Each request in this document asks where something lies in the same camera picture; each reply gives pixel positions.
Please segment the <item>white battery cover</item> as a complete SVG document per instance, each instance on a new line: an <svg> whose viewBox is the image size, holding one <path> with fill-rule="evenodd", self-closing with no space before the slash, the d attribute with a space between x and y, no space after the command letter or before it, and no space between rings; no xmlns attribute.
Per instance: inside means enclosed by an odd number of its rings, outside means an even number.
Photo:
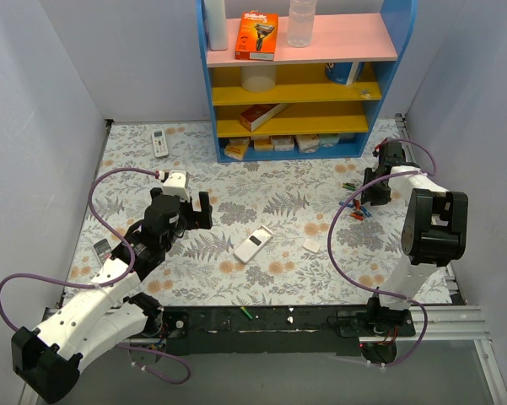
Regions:
<svg viewBox="0 0 507 405"><path fill-rule="evenodd" d="M306 239L302 247L311 253L316 254L321 249L321 244L312 239Z"/></svg>

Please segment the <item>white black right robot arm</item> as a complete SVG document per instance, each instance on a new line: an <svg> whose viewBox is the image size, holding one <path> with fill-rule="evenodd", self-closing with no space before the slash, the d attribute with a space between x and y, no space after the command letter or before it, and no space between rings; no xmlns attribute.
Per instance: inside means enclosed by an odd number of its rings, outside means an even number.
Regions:
<svg viewBox="0 0 507 405"><path fill-rule="evenodd" d="M468 196L435 184L411 165L378 166L364 172L361 202L385 205L393 190L407 202L402 227L402 257L380 289L368 299L358 317L375 335L384 335L407 323L410 299L439 268L462 257L467 242Z"/></svg>

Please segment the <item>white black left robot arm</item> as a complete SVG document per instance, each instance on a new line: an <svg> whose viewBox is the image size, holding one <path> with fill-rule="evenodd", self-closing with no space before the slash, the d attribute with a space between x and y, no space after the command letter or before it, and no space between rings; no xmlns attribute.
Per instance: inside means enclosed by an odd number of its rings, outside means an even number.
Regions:
<svg viewBox="0 0 507 405"><path fill-rule="evenodd" d="M49 404L62 400L82 371L95 359L130 336L156 336L163 326L159 302L145 293L108 310L135 289L164 260L187 230L209 230L213 208L207 192L199 192L194 210L186 191L155 187L151 203L125 234L92 279L53 316L12 336L13 371Z"/></svg>

